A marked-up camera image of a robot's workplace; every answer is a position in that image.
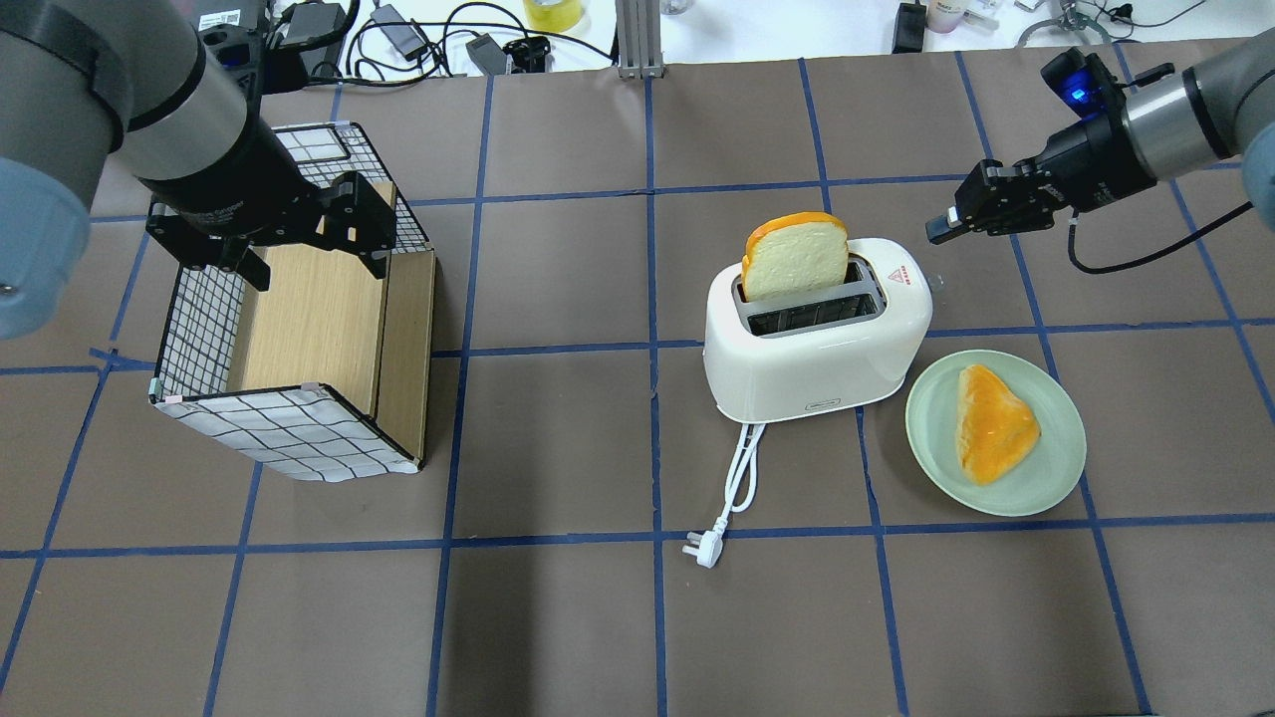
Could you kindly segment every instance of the bread slice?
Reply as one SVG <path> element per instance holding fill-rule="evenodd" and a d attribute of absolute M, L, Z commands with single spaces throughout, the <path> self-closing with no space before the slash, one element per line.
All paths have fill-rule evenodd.
<path fill-rule="evenodd" d="M 824 212 L 788 214 L 757 227 L 743 255 L 743 299 L 759 301 L 845 281 L 845 225 Z"/>
<path fill-rule="evenodd" d="M 956 455 L 965 477 L 986 486 L 1031 453 L 1040 439 L 1040 424 L 1031 407 L 982 364 L 960 373 L 959 390 Z"/>

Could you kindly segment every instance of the toaster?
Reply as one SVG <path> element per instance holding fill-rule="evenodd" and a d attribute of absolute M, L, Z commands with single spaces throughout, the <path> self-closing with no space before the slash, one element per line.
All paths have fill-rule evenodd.
<path fill-rule="evenodd" d="M 741 264 L 709 288 L 704 370 L 718 410 L 741 424 L 841 411 L 899 390 L 933 302 L 915 259 L 887 239 L 847 241 L 845 281 L 746 301 Z"/>

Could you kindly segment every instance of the grid pattern fabric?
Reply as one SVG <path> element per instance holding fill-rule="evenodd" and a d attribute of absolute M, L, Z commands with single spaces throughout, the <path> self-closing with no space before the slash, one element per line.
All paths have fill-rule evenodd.
<path fill-rule="evenodd" d="M 354 122 L 292 125 L 277 128 L 274 133 L 297 161 L 301 175 L 316 185 L 324 186 L 349 170 L 357 170 L 372 184 L 391 181 L 363 128 Z M 428 237 L 400 195 L 394 198 L 394 214 L 398 218 L 397 254 L 431 249 Z"/>
<path fill-rule="evenodd" d="M 156 366 L 157 397 L 226 390 L 244 286 L 238 274 L 215 268 L 177 273 L 168 328 Z"/>
<path fill-rule="evenodd" d="M 319 384 L 156 406 L 244 455 L 301 480 L 339 482 L 417 471 L 414 462 L 404 459 Z"/>

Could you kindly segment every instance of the power cord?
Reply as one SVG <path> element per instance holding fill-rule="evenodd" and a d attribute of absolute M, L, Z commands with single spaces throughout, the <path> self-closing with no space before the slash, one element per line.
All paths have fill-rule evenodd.
<path fill-rule="evenodd" d="M 1076 225 L 1080 223 L 1080 209 L 1072 209 L 1072 212 L 1071 212 L 1071 219 L 1067 222 L 1067 225 L 1068 225 L 1067 226 L 1067 258 L 1071 259 L 1071 265 L 1076 267 L 1081 272 L 1085 272 L 1086 274 L 1111 274 L 1113 272 L 1123 272 L 1125 269 L 1133 269 L 1133 268 L 1141 267 L 1144 264 L 1150 264 L 1151 262 L 1155 262 L 1156 259 L 1163 259 L 1164 256 L 1168 256 L 1169 254 L 1173 254 L 1178 249 L 1182 249 L 1184 246 L 1190 246 L 1191 244 L 1195 244 L 1196 241 L 1204 239 L 1205 235 L 1207 235 L 1213 230 L 1220 227 L 1221 225 L 1225 225 L 1230 219 L 1234 219 L 1235 217 L 1243 214 L 1244 212 L 1247 212 L 1247 211 L 1250 211 L 1252 208 L 1253 208 L 1253 203 L 1252 202 L 1244 202 L 1239 207 L 1235 207 L 1230 212 L 1227 212 L 1225 214 L 1223 214 L 1223 216 L 1218 217 L 1216 219 L 1209 222 L 1207 225 L 1205 225 L 1200 230 L 1195 231 L 1190 236 L 1187 236 L 1187 237 L 1184 237 L 1182 240 L 1178 240 L 1178 241 L 1176 241 L 1176 242 L 1165 246 L 1164 249 L 1160 249 L 1159 251 L 1154 251 L 1151 254 L 1148 254 L 1146 256 L 1142 256 L 1142 258 L 1139 258 L 1139 259 L 1133 259 L 1131 262 L 1123 262 L 1123 263 L 1119 263 L 1119 264 L 1109 264 L 1107 267 L 1090 267 L 1088 264 L 1084 264 L 1076 256 Z"/>
<path fill-rule="evenodd" d="M 357 3 L 357 0 L 351 0 L 351 1 L 352 3 Z M 465 8 L 469 8 L 469 6 L 491 6 L 491 8 L 496 8 L 496 9 L 501 10 L 501 11 L 504 11 L 505 14 L 510 15 L 518 24 L 479 23 L 479 22 L 456 22 L 455 20 L 456 14 L 460 10 L 463 10 Z M 458 27 L 458 29 L 454 29 L 454 31 L 450 29 L 454 26 Z M 417 33 L 419 33 L 422 36 L 422 38 L 426 42 L 426 48 L 427 50 L 426 50 L 426 52 L 423 55 L 421 55 L 421 57 L 419 57 L 419 60 L 418 60 L 418 63 L 416 65 L 409 66 L 409 68 L 400 68 L 400 66 L 390 65 L 388 63 L 382 63 L 380 60 L 375 60 L 372 57 L 368 57 L 365 54 L 363 46 L 362 46 L 362 41 L 363 41 L 365 34 L 368 31 L 377 29 L 377 28 L 385 28 L 385 27 L 412 27 Z M 437 42 L 431 41 L 428 38 L 428 34 L 427 34 L 426 29 L 425 29 L 427 27 L 441 27 L 441 28 L 444 28 L 442 37 Z M 368 20 L 368 22 L 363 23 L 363 26 L 360 27 L 358 31 L 356 31 L 354 34 L 349 40 L 349 47 L 347 50 L 346 61 L 344 61 L 344 71 L 340 73 L 339 77 L 332 77 L 332 78 L 328 78 L 328 77 L 312 77 L 310 79 L 309 84 L 310 85 L 329 85 L 329 84 L 342 84 L 342 83 L 344 83 L 344 84 L 352 84 L 352 85 L 357 85 L 357 87 L 386 87 L 386 88 L 397 88 L 397 87 L 407 87 L 407 85 L 417 84 L 417 83 L 423 82 L 425 79 L 428 79 L 430 77 L 435 77 L 435 75 L 454 77 L 451 74 L 451 68 L 450 68 L 450 64 L 448 61 L 446 42 L 448 42 L 448 40 L 450 40 L 451 37 L 455 37 L 456 34 L 470 34 L 470 36 L 477 37 L 478 33 L 474 29 L 472 29 L 472 28 L 507 29 L 507 31 L 520 32 L 520 33 L 523 33 L 524 37 L 530 37 L 530 32 L 523 24 L 521 19 L 518 18 L 518 15 L 514 15 L 513 13 L 510 13 L 509 10 L 505 10 L 504 8 L 500 8 L 499 5 L 493 5 L 491 3 L 484 3 L 484 1 L 479 1 L 479 0 L 474 0 L 472 3 L 463 3 L 462 5 L 459 5 L 456 9 L 454 9 L 448 15 L 446 20 L 444 20 L 441 23 L 439 23 L 439 22 L 418 22 L 418 20 L 414 20 L 414 19 L 403 20 L 403 22 L 375 22 L 375 20 Z M 580 45 L 580 46 L 583 46 L 583 47 L 585 47 L 585 48 L 595 52 L 597 55 L 599 55 L 602 57 L 606 57 L 607 61 L 611 65 L 616 65 L 617 64 L 617 59 L 613 56 L 613 54 L 606 52 L 606 51 L 601 50 L 599 47 L 597 47 L 597 46 L 594 46 L 594 45 L 584 41 L 584 40 L 580 40 L 578 37 L 571 37 L 569 34 L 561 34 L 561 33 L 556 33 L 556 32 L 537 32 L 537 34 L 542 34 L 542 36 L 546 36 L 546 37 L 553 37 L 553 38 L 562 40 L 562 41 L 566 41 L 566 42 L 574 42 L 576 45 Z M 431 60 L 431 66 L 428 66 L 426 69 L 425 63 L 427 60 Z M 376 71 L 377 79 L 371 79 L 371 78 L 363 77 L 363 73 L 362 73 L 362 68 L 363 66 L 371 68 L 374 71 Z M 400 79 L 400 80 L 386 80 L 385 79 L 385 74 L 380 71 L 381 69 L 389 69 L 389 70 L 393 70 L 393 71 L 412 71 L 412 70 L 416 70 L 416 71 L 418 71 L 421 74 L 418 74 L 416 77 Z"/>
<path fill-rule="evenodd" d="M 740 429 L 740 441 L 734 445 L 734 458 L 731 459 L 731 468 L 725 473 L 725 508 L 713 523 L 713 528 L 703 533 L 686 533 L 688 545 L 682 546 L 682 552 L 695 556 L 695 563 L 704 568 L 717 565 L 722 558 L 722 536 L 725 533 L 727 523 L 732 513 L 743 513 L 752 505 L 752 499 L 757 495 L 757 444 L 761 435 L 766 432 L 766 424 L 743 424 Z M 740 494 L 740 484 L 743 482 L 743 473 L 748 472 L 748 492 L 743 503 L 734 503 Z"/>
<path fill-rule="evenodd" d="M 1158 23 L 1135 23 L 1133 22 L 1133 4 L 1132 3 L 1125 3 L 1125 4 L 1122 4 L 1122 5 L 1117 6 L 1117 8 L 1108 9 L 1108 6 L 1107 6 L 1108 1 L 1109 0 L 1103 0 L 1103 4 L 1099 5 L 1095 0 L 1081 0 L 1081 3 L 1085 3 L 1086 5 L 1091 5 L 1094 9 L 1096 9 L 1099 15 L 1105 15 L 1108 22 L 1112 22 L 1112 23 L 1116 23 L 1116 24 L 1128 26 L 1128 32 L 1117 38 L 1117 40 L 1128 40 L 1133 34 L 1133 31 L 1136 28 L 1164 27 L 1164 26 L 1172 23 L 1173 20 L 1181 18 L 1182 15 L 1190 13 L 1191 10 L 1195 10 L 1200 5 L 1204 5 L 1207 0 L 1198 0 L 1193 5 L 1188 6 L 1187 9 L 1182 10 L 1181 13 L 1173 15 L 1172 18 L 1169 18 L 1167 20 L 1158 22 Z"/>

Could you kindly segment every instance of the plate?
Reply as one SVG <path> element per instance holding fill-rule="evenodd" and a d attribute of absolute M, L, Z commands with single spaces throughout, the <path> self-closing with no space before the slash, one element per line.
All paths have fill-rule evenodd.
<path fill-rule="evenodd" d="M 956 458 L 956 398 L 960 373 L 982 364 L 1001 376 L 1040 424 L 1040 440 L 998 481 L 979 486 Z M 1034 364 L 989 350 L 960 351 L 926 369 L 908 394 L 908 443 L 940 490 L 992 515 L 1034 515 L 1048 510 L 1080 482 L 1085 467 L 1085 426 L 1067 392 Z"/>

